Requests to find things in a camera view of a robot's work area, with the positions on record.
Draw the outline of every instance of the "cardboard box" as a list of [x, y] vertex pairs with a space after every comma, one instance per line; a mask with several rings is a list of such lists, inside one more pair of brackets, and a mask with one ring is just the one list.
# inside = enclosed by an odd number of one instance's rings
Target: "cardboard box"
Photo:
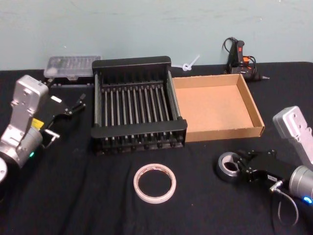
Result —
[[264, 123], [241, 74], [173, 78], [186, 142], [259, 137]]

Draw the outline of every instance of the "black tablecloth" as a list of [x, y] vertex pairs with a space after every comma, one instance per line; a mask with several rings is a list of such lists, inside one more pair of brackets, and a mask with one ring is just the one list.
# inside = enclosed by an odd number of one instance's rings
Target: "black tablecloth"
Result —
[[[301, 162], [293, 147], [282, 140], [272, 117], [285, 107], [298, 105], [313, 126], [313, 64], [264, 63], [259, 71], [270, 80], [249, 83], [265, 123], [260, 138], [188, 143], [184, 148], [95, 156], [90, 147], [93, 87], [54, 87], [50, 93], [67, 104], [86, 93], [86, 110], [55, 130], [62, 137], [48, 150], [38, 150], [24, 166], [20, 179], [0, 207], [3, 234], [124, 234], [124, 235], [270, 235], [271, 206], [268, 187], [262, 184], [231, 185], [214, 172], [218, 157], [236, 149], [276, 149], [278, 158]], [[193, 66], [192, 71], [173, 69], [172, 75], [221, 74], [222, 66]], [[11, 115], [15, 81], [24, 74], [37, 79], [42, 70], [0, 71], [0, 133]], [[140, 200], [133, 187], [136, 171], [160, 163], [175, 173], [177, 188], [167, 202], [152, 205]], [[166, 177], [146, 176], [141, 183], [150, 193], [168, 185]], [[300, 221], [292, 228], [277, 218], [279, 197], [273, 200], [273, 225], [277, 234], [313, 234], [312, 209], [297, 201]], [[295, 212], [283, 203], [283, 219], [292, 222]]]

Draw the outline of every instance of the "black rack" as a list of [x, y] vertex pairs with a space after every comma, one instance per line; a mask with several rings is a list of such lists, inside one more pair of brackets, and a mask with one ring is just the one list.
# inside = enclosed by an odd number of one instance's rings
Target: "black rack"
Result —
[[96, 152], [184, 146], [187, 121], [180, 116], [170, 66], [167, 56], [93, 62]]

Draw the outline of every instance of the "tape roll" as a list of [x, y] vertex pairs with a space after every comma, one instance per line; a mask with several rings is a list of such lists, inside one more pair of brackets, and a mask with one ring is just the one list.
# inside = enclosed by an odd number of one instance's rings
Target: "tape roll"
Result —
[[222, 180], [234, 182], [239, 179], [240, 170], [236, 163], [237, 159], [240, 159], [240, 156], [233, 152], [226, 152], [220, 156], [216, 172]]
[[[170, 177], [170, 179], [172, 181], [171, 188], [163, 196], [151, 197], [151, 196], [148, 196], [148, 195], [144, 194], [140, 190], [139, 185], [138, 185], [139, 179], [140, 179], [140, 177], [144, 173], [146, 173], [146, 172], [148, 172], [150, 170], [162, 171], [162, 172], [164, 172], [165, 174], [167, 174]], [[145, 202], [148, 202], [148, 203], [151, 203], [151, 204], [159, 204], [159, 203], [166, 202], [168, 199], [170, 199], [173, 196], [173, 194], [175, 192], [175, 189], [176, 189], [176, 178], [175, 178], [174, 173], [167, 166], [164, 166], [164, 165], [161, 165], [161, 164], [148, 164], [148, 165], [143, 166], [142, 168], [140, 168], [136, 172], [135, 177], [134, 177], [134, 188], [135, 188], [135, 192], [137, 193], [138, 197], [141, 200], [143, 200]]]

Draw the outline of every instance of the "blue led light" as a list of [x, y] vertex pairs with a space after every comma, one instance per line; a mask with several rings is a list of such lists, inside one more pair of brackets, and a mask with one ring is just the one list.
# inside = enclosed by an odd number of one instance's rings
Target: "blue led light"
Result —
[[312, 202], [313, 202], [312, 199], [309, 198], [309, 197], [304, 197], [303, 200], [306, 201], [309, 204], [312, 204]]

